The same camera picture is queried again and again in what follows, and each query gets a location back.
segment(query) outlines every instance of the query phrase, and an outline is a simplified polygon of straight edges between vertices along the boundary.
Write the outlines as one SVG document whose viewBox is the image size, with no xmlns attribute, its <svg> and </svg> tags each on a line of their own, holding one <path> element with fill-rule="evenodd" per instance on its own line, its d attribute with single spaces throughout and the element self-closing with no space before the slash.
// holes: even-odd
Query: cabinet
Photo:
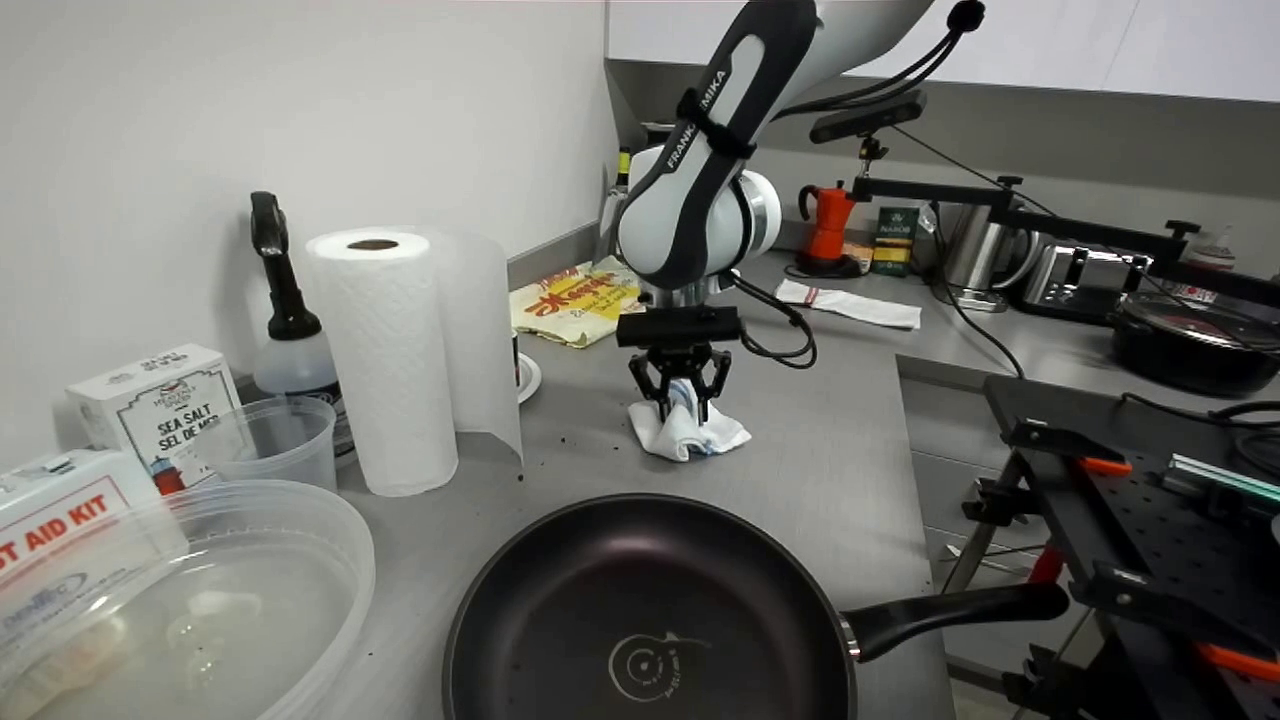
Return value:
<svg viewBox="0 0 1280 720">
<path fill-rule="evenodd" d="M 743 0 L 611 0 L 607 57 L 705 63 Z M 941 84 L 1280 98 L 1280 0 L 982 0 L 986 20 L 937 73 Z M 953 0 L 878 60 L 890 76 L 948 27 Z"/>
</svg>

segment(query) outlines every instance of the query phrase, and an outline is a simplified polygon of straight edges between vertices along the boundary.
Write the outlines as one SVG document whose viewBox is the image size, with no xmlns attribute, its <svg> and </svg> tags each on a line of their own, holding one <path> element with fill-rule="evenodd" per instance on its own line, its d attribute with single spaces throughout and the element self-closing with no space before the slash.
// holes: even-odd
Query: gray countertop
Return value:
<svg viewBox="0 0 1280 720">
<path fill-rule="evenodd" d="M 775 256 L 747 267 L 775 288 Z M 344 678 L 325 714 L 434 720 L 444 640 L 481 564 L 536 514 L 603 493 L 676 493 L 731 509 L 789 542 L 834 609 L 864 609 L 928 590 L 923 524 L 901 400 L 901 369 L 975 378 L 1008 373 L 921 279 L 867 274 L 852 290 L 923 308 L 921 333 L 882 333 L 816 317 L 820 363 L 789 373 L 734 352 L 721 407 L 750 427 L 750 445 L 705 460 L 664 465 L 637 447 L 629 352 L 536 348 L 540 396 L 522 407 L 522 467 L 485 434 L 463 434 L 463 465 L 438 493 L 376 498 L 344 477 L 344 495 L 376 535 L 376 598 Z M 762 308 L 743 308 L 766 342 L 795 342 Z M 1206 400 L 1157 389 L 1104 358 L 1106 333 L 1086 325 L 1000 313 L 982 320 L 1030 378 L 1144 393 L 1181 407 Z M 858 714 L 953 714 L 937 636 L 921 636 L 856 673 Z"/>
</svg>

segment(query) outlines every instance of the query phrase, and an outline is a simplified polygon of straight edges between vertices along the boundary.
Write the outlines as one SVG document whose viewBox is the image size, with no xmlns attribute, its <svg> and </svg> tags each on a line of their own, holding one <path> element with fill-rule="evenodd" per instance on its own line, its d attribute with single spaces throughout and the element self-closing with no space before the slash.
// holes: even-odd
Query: clear plastic bowl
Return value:
<svg viewBox="0 0 1280 720">
<path fill-rule="evenodd" d="M 134 598 L 83 596 L 79 617 L 65 617 L 79 630 L 0 687 L 0 714 L 318 710 L 371 604 L 363 514 L 336 493 L 279 480 L 198 484 L 170 511 L 192 549 Z"/>
<path fill-rule="evenodd" d="M 220 480 L 304 480 L 336 489 L 336 407 L 304 396 L 273 396 L 235 407 L 192 438 L 192 460 Z"/>
</svg>

